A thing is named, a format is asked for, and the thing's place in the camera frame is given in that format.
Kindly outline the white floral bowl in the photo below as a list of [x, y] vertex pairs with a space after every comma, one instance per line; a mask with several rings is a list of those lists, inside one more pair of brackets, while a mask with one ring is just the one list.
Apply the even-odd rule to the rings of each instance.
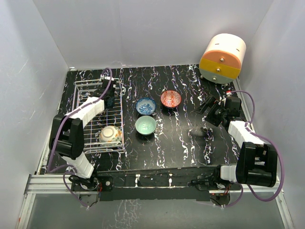
[[122, 143], [122, 131], [113, 125], [104, 127], [99, 135], [99, 142], [104, 146], [118, 146]]

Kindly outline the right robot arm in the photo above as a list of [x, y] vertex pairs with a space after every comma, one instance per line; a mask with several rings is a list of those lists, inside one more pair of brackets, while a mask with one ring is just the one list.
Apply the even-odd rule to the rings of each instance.
[[222, 125], [240, 147], [236, 165], [218, 166], [214, 171], [213, 185], [224, 189], [230, 183], [273, 187], [276, 183], [277, 152], [254, 136], [246, 119], [241, 117], [242, 102], [238, 97], [229, 96], [222, 101], [210, 96], [195, 109], [196, 113], [208, 111], [205, 121]]

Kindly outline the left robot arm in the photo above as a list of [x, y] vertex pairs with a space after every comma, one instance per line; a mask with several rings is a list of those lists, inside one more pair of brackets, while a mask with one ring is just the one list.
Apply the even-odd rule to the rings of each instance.
[[84, 128], [97, 115], [114, 107], [119, 82], [111, 77], [103, 77], [102, 83], [87, 96], [86, 100], [76, 109], [65, 115], [53, 118], [49, 149], [49, 163], [58, 154], [65, 164], [55, 168], [47, 168], [48, 173], [60, 169], [68, 169], [72, 183], [87, 190], [95, 190], [99, 181], [94, 166], [84, 153]]

